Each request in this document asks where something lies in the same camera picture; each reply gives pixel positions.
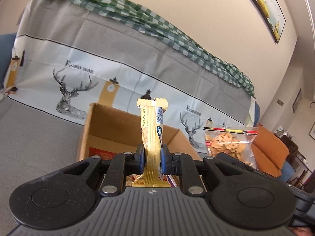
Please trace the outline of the operator right hand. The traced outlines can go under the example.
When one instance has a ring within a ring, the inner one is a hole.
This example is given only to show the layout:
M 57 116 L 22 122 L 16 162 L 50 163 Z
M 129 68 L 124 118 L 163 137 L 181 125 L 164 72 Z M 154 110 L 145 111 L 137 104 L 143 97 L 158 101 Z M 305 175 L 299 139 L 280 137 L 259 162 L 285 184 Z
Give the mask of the operator right hand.
M 296 236 L 314 236 L 314 232 L 309 227 L 294 227 L 289 228 Z

